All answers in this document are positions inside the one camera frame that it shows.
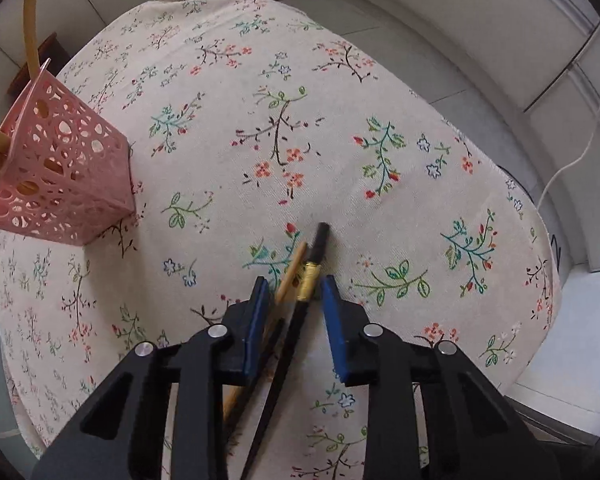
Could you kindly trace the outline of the pink perforated plastic basket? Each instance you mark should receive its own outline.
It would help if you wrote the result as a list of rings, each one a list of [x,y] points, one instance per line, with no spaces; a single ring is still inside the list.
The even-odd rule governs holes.
[[[83,246],[134,212],[128,140],[48,70],[1,129],[0,230]]]

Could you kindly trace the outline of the floral tablecloth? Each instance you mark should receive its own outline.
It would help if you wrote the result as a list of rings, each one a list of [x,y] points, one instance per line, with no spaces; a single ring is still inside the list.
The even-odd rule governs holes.
[[[248,479],[556,479],[505,400],[559,301],[514,177],[370,55],[271,0],[137,6],[55,76],[128,140],[135,210],[83,246],[0,230],[0,335],[37,479],[239,479],[320,222],[320,277]],[[225,312],[286,321],[223,437]],[[322,278],[362,306],[332,362]]]

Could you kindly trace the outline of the bamboo chopstick on table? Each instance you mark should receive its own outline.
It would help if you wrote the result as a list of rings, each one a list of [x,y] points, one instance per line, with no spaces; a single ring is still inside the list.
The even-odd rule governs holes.
[[[263,330],[263,341],[262,341],[262,352],[260,354],[260,358],[258,361],[258,369],[256,377],[250,382],[250,386],[257,385],[258,377],[262,373],[261,368],[266,366],[266,363],[270,359],[265,355],[268,350],[275,348],[276,342],[274,341],[274,332],[276,330],[276,326],[279,321],[285,322],[283,318],[279,316],[279,307],[283,304],[285,297],[287,296],[289,289],[292,287],[292,283],[294,282],[294,277],[298,274],[300,266],[302,265],[302,261],[304,255],[306,254],[306,248],[308,248],[307,242],[301,242],[299,246],[294,250],[292,254],[291,262],[287,270],[285,271],[285,275],[282,279],[282,282],[279,285],[279,288],[276,289],[273,296],[273,307],[270,312],[268,312],[268,319],[266,320],[266,324]],[[223,401],[223,422],[224,425],[227,426],[228,423],[234,417],[240,417],[238,414],[239,401],[247,394],[247,388],[238,388],[233,387],[230,389],[230,392],[227,393],[225,399]]]

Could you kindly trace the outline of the black gold-banded chopstick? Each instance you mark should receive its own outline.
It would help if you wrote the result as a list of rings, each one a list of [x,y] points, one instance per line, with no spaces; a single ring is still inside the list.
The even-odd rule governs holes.
[[[298,341],[300,339],[302,326],[304,320],[306,319],[306,312],[308,312],[316,282],[320,277],[321,264],[326,254],[329,232],[330,226],[328,223],[320,222],[317,225],[309,259],[306,263],[306,270],[304,271],[303,278],[298,288],[297,299],[296,303],[294,304],[294,312],[292,312],[292,317],[283,343],[282,351],[280,352],[279,360],[272,380],[272,385],[270,390],[268,390],[268,396],[266,397],[263,411],[258,422],[256,432],[254,433],[244,468],[242,468],[242,474],[239,477],[240,480],[249,478],[251,468],[257,459],[260,447],[263,443],[266,430],[268,429],[268,425],[270,424],[275,413],[276,404],[280,398],[280,395],[282,394],[284,382],[286,380],[288,370],[290,369],[292,358],[294,357],[294,350],[296,350]]]

